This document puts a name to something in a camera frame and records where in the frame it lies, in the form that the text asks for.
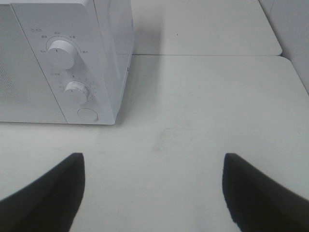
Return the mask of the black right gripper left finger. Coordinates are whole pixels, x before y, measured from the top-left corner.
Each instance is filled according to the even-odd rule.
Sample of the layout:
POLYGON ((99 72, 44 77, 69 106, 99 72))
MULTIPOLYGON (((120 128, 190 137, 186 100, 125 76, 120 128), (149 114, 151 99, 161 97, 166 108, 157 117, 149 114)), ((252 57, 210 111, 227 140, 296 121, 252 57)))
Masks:
POLYGON ((0 202, 2 232, 68 232, 85 189, 82 153, 73 153, 0 202))

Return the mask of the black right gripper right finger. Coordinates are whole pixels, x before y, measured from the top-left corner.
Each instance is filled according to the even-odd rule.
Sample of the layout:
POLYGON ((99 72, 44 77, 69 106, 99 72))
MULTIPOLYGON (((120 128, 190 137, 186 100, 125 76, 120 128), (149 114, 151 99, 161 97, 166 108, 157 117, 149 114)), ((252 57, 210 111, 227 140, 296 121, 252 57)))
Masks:
POLYGON ((233 222, 242 232, 309 230, 308 200, 234 153, 224 158, 223 195, 233 222))

